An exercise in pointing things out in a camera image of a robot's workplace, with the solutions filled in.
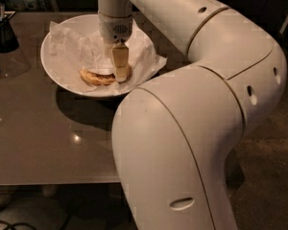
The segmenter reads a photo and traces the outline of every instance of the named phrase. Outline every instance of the table surface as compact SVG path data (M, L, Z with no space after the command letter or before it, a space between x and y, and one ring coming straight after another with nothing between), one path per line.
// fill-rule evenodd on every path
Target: table surface
M120 100L96 101L61 89L40 61L50 21L76 15L23 12L11 20L20 47L0 54L0 185L119 182L111 124ZM144 20L137 22L174 58L167 67L183 64L180 53Z

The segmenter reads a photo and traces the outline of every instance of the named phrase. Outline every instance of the bread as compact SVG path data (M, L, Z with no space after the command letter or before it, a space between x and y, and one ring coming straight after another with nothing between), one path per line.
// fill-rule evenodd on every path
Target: bread
M129 72L128 76L131 75L132 68L129 65ZM114 74L110 75L101 75L92 73L88 70L81 69L79 71L80 77L85 81L87 84L93 84L93 85L110 85L116 82Z

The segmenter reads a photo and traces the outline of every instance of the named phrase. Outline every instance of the crumpled white paper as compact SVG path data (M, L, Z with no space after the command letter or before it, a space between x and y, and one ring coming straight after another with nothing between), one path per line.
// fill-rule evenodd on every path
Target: crumpled white paper
M63 24L51 22L49 44L51 57L64 54L73 62L69 67L76 68L77 72L84 68L99 74L113 73L110 58L105 56L104 41L99 30L92 34L80 34L64 27ZM165 66L167 59L156 54L153 42L137 27L135 21L131 38L126 45L129 47L129 65L132 68L132 76L126 82L109 86L90 86L83 82L79 74L64 76L60 80L70 83L72 81L70 78L73 78L72 86L77 88L77 91L66 88L76 93L87 95L88 92L95 92L97 96L117 96L133 90Z

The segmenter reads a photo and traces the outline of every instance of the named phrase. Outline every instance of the dark floor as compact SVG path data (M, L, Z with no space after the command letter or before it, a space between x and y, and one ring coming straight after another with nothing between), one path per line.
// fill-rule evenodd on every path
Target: dark floor
M231 197L239 230L288 230L288 84L275 112L235 151L245 176ZM119 184L60 185L52 198L21 186L0 220L0 230L136 229Z

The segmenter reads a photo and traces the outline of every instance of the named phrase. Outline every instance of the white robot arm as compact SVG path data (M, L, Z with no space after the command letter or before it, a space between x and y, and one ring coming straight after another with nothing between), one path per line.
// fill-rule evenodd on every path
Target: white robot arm
M129 1L193 62L137 87L115 114L114 158L137 227L237 229L225 160L276 107L284 54L216 0ZM100 8L104 3L113 18L128 1L99 0Z

